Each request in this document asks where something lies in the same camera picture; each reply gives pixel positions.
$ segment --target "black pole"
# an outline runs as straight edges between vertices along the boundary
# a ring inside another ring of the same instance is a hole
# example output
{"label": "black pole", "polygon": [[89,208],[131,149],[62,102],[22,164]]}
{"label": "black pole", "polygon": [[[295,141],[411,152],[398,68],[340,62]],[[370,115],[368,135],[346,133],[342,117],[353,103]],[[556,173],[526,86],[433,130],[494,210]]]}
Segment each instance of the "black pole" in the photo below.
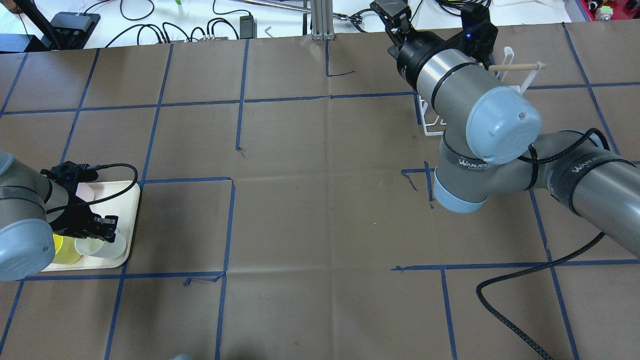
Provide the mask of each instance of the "black pole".
{"label": "black pole", "polygon": [[51,23],[47,20],[44,15],[38,10],[38,8],[31,2],[31,0],[13,0],[13,2],[24,12],[25,15],[35,26],[42,31],[44,36],[49,39],[52,47],[55,50],[64,50],[66,49],[67,42],[65,38],[58,33]]}

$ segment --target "robotic arm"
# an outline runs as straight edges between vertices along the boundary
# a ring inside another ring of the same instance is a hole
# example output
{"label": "robotic arm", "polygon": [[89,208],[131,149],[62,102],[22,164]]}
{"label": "robotic arm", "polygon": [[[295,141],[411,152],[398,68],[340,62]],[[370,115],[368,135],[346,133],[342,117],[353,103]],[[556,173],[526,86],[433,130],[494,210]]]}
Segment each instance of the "robotic arm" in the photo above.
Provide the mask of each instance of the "robotic arm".
{"label": "robotic arm", "polygon": [[93,213],[75,195],[102,167],[70,161],[43,176],[0,151],[0,281],[19,280],[47,267],[55,255],[53,233],[113,242],[117,216]]}
{"label": "robotic arm", "polygon": [[538,111],[486,70],[497,36],[487,8],[466,4],[463,31],[448,40],[414,29],[405,1],[371,8],[400,75],[447,119],[434,184],[442,206],[471,213],[491,194],[546,188],[640,258],[640,172],[597,129],[540,135]]}

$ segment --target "light blue joint cap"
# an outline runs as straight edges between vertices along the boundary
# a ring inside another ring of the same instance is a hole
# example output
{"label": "light blue joint cap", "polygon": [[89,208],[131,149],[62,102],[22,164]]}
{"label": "light blue joint cap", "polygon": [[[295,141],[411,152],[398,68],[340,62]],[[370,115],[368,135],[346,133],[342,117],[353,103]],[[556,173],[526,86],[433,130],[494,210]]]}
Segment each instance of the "light blue joint cap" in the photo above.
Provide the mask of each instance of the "light blue joint cap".
{"label": "light blue joint cap", "polygon": [[482,208],[482,205],[484,205],[484,202],[486,202],[486,198],[482,200],[482,202],[469,202],[456,197],[452,193],[448,192],[447,189],[444,188],[444,186],[442,186],[440,180],[438,180],[437,170],[438,169],[436,168],[436,171],[434,172],[436,181],[433,185],[433,196],[435,196],[440,205],[444,206],[445,209],[449,211],[461,214],[473,213],[479,208]]}
{"label": "light blue joint cap", "polygon": [[0,229],[0,281],[24,279],[42,271],[56,255],[46,221],[30,218]]}
{"label": "light blue joint cap", "polygon": [[13,155],[0,150],[0,175],[9,169],[11,164],[13,164]]}
{"label": "light blue joint cap", "polygon": [[485,163],[502,165],[524,154],[542,131],[542,117],[516,90],[498,86],[476,102],[467,119],[469,149]]}

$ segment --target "black connector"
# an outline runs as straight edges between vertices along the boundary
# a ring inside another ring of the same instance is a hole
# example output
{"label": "black connector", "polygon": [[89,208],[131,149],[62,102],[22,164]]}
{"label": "black connector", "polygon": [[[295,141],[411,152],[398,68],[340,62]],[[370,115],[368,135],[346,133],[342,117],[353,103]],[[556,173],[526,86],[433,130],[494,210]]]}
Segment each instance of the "black connector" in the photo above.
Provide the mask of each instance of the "black connector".
{"label": "black connector", "polygon": [[240,38],[257,38],[258,24],[253,15],[240,16]]}

